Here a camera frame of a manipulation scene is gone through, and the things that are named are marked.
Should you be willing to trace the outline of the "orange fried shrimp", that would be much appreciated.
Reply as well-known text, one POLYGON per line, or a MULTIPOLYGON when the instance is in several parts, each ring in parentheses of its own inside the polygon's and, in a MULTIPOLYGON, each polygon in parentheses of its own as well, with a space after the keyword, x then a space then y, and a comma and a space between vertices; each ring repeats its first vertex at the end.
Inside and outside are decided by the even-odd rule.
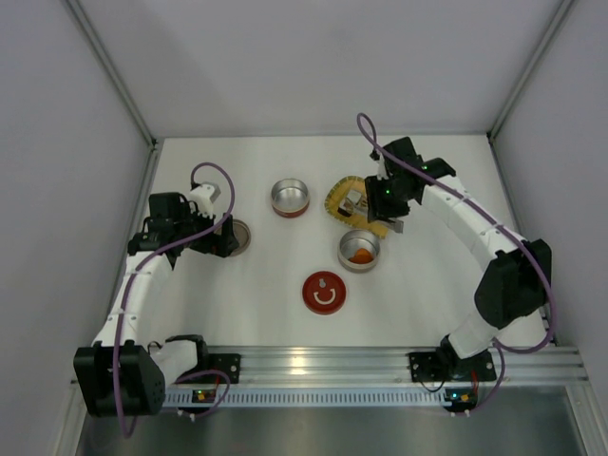
POLYGON ((374 260, 374 257, 370 253, 359 253, 352 256, 349 262, 354 264, 369 264, 374 260))

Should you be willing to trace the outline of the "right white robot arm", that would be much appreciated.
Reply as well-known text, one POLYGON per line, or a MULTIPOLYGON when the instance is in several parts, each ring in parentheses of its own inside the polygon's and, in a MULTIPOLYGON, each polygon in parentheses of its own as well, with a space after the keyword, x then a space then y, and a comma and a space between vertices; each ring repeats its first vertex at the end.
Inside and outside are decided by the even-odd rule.
POLYGON ((378 172, 365 179, 368 220, 393 223, 415 201, 446 225, 483 272, 472 311, 437 350, 454 376, 504 330, 548 302, 551 249, 541 239, 529 241, 504 227, 470 196, 451 165, 441 158, 423 160, 410 138, 375 149, 370 157, 378 172))

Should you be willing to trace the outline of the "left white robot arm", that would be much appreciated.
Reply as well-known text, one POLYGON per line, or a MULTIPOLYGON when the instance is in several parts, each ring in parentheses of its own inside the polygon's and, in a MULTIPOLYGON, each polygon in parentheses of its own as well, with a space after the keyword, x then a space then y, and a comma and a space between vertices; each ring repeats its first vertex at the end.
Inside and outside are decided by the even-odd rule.
POLYGON ((228 257, 238 247, 233 218, 216 224, 219 188, 196 184, 188 195, 156 193, 142 230, 127 244, 123 282, 103 328, 73 358, 87 411, 95 417, 154 415, 165 388, 180 377, 210 369, 210 355, 199 334, 168 337, 156 351, 153 326, 162 287, 185 250, 228 257))

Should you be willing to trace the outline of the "metal tongs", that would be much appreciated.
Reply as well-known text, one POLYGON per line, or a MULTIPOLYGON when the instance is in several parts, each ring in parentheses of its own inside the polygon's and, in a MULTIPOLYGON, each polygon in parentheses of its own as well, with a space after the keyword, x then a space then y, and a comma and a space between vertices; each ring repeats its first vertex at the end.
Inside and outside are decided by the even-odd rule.
POLYGON ((375 234, 379 238, 385 238, 389 231, 401 234, 403 232, 403 221, 399 219, 390 219, 389 221, 373 220, 368 221, 368 204, 365 198, 363 207, 352 207, 353 214, 349 218, 343 216, 343 222, 353 229, 365 230, 375 234))

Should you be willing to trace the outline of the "white sushi piece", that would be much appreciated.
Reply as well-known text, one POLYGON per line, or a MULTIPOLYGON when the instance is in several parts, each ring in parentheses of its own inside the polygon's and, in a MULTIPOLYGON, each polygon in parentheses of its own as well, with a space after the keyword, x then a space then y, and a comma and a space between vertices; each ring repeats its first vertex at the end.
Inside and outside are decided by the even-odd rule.
POLYGON ((346 196, 346 202, 353 207, 363 207, 365 197, 360 192, 351 189, 346 196))

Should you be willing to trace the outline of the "red-brown food piece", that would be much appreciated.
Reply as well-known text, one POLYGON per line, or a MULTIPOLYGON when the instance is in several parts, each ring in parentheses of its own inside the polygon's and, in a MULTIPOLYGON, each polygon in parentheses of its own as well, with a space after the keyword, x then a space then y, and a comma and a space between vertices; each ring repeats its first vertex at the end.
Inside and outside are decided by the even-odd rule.
POLYGON ((358 249, 355 256, 353 257, 355 262, 360 264, 366 264, 374 260, 373 254, 367 249, 361 248, 358 249))

